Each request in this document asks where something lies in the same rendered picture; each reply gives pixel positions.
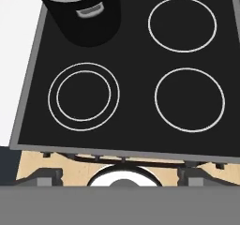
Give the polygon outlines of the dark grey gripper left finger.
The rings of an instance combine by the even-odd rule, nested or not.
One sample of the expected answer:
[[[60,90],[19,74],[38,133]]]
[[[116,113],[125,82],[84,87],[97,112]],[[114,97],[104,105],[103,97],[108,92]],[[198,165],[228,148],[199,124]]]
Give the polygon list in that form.
[[[14,182],[22,187],[57,187],[63,186],[63,170],[61,168],[39,168],[27,177]]]

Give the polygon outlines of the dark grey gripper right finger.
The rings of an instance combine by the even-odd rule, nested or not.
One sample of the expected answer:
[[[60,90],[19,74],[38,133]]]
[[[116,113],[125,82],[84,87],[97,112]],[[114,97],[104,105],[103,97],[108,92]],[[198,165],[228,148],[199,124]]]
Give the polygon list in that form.
[[[232,183],[215,178],[202,169],[180,168],[177,170],[178,186],[206,187],[206,186],[231,186]]]

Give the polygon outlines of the black glass stove hob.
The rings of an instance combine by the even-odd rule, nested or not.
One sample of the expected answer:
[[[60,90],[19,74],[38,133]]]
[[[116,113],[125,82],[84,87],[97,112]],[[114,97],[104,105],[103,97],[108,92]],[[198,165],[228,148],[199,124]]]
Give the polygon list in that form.
[[[117,34],[39,15],[14,150],[240,163],[240,0],[121,0]]]

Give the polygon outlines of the white and black round thing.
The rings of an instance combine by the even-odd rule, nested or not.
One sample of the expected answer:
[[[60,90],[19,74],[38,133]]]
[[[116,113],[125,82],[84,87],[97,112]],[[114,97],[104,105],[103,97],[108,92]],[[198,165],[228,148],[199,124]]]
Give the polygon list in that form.
[[[105,166],[87,183],[89,187],[161,187],[157,177],[138,166]]]

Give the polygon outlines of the black cylindrical pot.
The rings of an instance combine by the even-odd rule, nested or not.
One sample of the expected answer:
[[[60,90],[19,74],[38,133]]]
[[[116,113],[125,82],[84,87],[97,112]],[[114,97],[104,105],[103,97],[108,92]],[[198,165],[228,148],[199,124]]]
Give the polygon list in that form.
[[[75,45],[106,43],[121,24],[120,0],[42,0],[65,38]]]

